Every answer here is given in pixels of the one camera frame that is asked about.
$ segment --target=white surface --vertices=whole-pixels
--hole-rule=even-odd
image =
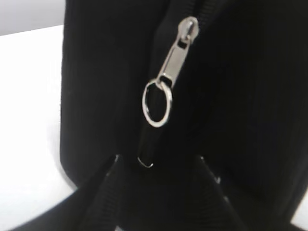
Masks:
[[[0,231],[73,192],[59,171],[62,30],[0,37]]]
[[[0,35],[63,24],[65,0],[0,0]]]
[[[308,230],[308,190],[293,216],[292,224]]]

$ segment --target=black bag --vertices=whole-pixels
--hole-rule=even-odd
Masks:
[[[60,151],[79,189],[16,231],[299,230],[307,12],[66,0]]]

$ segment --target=white table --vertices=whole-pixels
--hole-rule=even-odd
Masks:
[[[0,231],[74,191],[59,162],[62,30],[0,37]],[[308,230],[308,193],[292,223]]]

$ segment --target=zipper pull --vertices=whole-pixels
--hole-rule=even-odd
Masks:
[[[199,34],[198,20],[195,17],[187,17],[182,20],[178,27],[178,35],[173,43],[165,61],[160,69],[157,78],[152,79],[145,86],[142,96],[142,110],[144,117],[150,125],[159,128],[166,124],[169,120],[172,107],[171,89],[174,87],[182,66],[185,62],[190,45]],[[164,82],[163,79],[168,79],[171,82],[171,88]],[[165,93],[167,106],[164,117],[160,121],[153,121],[147,105],[147,93],[149,86],[155,84],[160,90]]]

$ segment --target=silver key ring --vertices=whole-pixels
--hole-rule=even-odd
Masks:
[[[147,104],[147,95],[149,91],[149,86],[155,84],[160,90],[162,90],[165,93],[166,96],[166,111],[164,117],[160,121],[153,121],[153,119],[150,116],[148,104]],[[157,82],[156,79],[152,79],[148,84],[145,86],[142,96],[142,110],[145,119],[148,121],[150,125],[152,125],[155,128],[159,128],[163,126],[165,123],[169,120],[169,115],[172,107],[172,93],[170,88],[163,82],[159,81]]]

